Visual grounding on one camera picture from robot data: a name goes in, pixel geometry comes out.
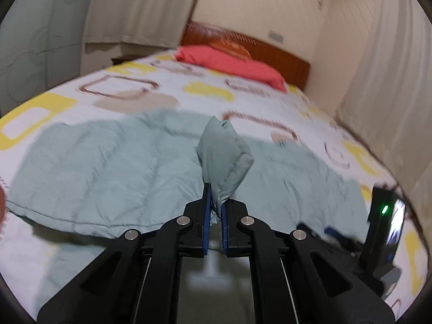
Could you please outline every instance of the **bed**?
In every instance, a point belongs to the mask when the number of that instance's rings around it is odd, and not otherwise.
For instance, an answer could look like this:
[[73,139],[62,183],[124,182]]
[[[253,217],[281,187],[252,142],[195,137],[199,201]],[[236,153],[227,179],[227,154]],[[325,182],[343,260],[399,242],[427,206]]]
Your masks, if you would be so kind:
[[[0,119],[0,187],[6,196],[26,152],[51,123],[118,119],[156,108],[229,119],[237,133],[259,140],[293,140],[344,178],[357,180],[366,210],[375,184],[397,186],[366,147],[304,95],[308,62],[249,36],[196,22],[187,25],[182,45],[215,41],[246,50],[253,59],[277,69],[286,80],[286,94],[263,83],[176,62],[174,50],[74,79]],[[200,322],[209,316],[224,323],[234,318],[236,323],[253,322],[248,260],[227,263],[218,251],[219,235],[217,227],[212,228],[211,249],[204,261],[184,262],[179,323]],[[46,286],[58,250],[65,243],[79,244],[79,240],[6,212],[0,231],[0,272],[33,318],[41,306],[38,293]],[[409,213],[395,263],[402,276],[386,303],[398,318],[422,289],[428,272],[428,252]]]

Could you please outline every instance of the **beige curtain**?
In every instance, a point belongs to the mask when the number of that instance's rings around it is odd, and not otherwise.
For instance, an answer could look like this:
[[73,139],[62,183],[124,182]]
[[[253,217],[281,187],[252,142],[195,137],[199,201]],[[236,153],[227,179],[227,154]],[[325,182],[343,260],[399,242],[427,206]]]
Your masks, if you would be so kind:
[[382,0],[337,115],[392,171],[432,245],[432,27],[417,0]]
[[86,43],[179,45],[194,0],[91,0]]

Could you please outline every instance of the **curtain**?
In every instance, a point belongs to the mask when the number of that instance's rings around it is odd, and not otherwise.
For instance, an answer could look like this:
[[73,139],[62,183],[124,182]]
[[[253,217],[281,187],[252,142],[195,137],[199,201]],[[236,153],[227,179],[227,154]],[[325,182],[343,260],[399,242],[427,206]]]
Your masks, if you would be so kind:
[[195,0],[91,0],[86,43],[176,47]]
[[79,75],[89,1],[14,1],[0,27],[0,117]]
[[381,0],[337,112],[390,169],[432,244],[432,27],[417,0]]

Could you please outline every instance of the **light blue blanket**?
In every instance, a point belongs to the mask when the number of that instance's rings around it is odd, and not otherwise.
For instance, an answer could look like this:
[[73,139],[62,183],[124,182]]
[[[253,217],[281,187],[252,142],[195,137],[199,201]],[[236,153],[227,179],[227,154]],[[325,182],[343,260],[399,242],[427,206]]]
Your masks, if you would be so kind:
[[[113,238],[129,228],[158,229],[201,197],[196,146],[209,119],[155,111],[121,121],[54,124],[24,160],[7,207],[49,228],[84,235]],[[255,162],[232,198],[244,202],[250,215],[283,232],[304,222],[319,234],[332,226],[366,238],[367,213],[357,182],[344,180],[294,142],[245,142]],[[101,248],[62,247],[57,259],[73,259],[75,252],[91,259],[95,250]],[[54,263],[40,302],[80,271],[79,266],[55,269]]]

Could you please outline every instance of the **bedsheet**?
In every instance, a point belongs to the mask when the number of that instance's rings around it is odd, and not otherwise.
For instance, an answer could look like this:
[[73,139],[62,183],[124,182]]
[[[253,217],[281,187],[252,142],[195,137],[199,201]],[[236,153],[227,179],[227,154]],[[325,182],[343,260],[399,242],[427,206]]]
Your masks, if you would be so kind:
[[[156,108],[215,115],[221,120],[230,119],[239,135],[275,143],[292,140],[306,146],[344,178],[359,182],[367,211],[374,184],[388,187],[397,184],[365,147],[298,88],[286,85],[287,94],[281,94],[262,83],[175,62],[173,54],[174,51],[161,53],[77,78],[25,102],[1,118],[0,184],[6,194],[29,146],[44,126],[117,119]],[[427,252],[418,236],[407,215],[395,257],[402,276],[386,299],[396,318],[412,303],[426,280]],[[64,245],[74,242],[73,238],[6,213],[0,231],[0,272],[34,318],[38,307],[35,299],[49,277],[52,260]],[[241,288],[235,301],[244,304],[245,322],[249,322],[253,317],[251,298],[242,300],[249,292],[245,290],[247,286],[238,283],[245,278],[236,273],[239,268],[247,268],[244,260],[238,261],[241,265],[234,266],[234,270],[225,268],[218,251],[213,252],[216,254],[210,252],[201,269],[192,266],[190,279],[184,280],[185,288],[193,290],[191,298],[203,289],[214,298],[224,289]]]

